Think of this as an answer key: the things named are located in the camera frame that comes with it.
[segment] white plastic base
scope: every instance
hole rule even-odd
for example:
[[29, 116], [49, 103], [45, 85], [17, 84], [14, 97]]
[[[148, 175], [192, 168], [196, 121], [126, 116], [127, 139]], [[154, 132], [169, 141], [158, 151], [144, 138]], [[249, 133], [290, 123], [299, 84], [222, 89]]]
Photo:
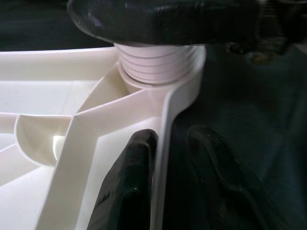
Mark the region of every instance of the white plastic base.
[[190, 73], [159, 86], [128, 76], [114, 47], [0, 52], [0, 229], [86, 229], [106, 173], [132, 133], [151, 128], [160, 230], [171, 125], [199, 93], [205, 49], [195, 50]]

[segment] dark fabric background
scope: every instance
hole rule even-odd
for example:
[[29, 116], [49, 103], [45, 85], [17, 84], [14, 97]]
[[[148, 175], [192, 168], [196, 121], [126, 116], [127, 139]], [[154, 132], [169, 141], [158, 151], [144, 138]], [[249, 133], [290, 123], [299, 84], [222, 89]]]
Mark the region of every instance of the dark fabric background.
[[[111, 46], [80, 32], [65, 0], [0, 1], [0, 51]], [[294, 229], [307, 229], [307, 55], [292, 47], [269, 65], [207, 47], [201, 93], [172, 129], [164, 229], [206, 229], [186, 134], [207, 124], [232, 145]]]

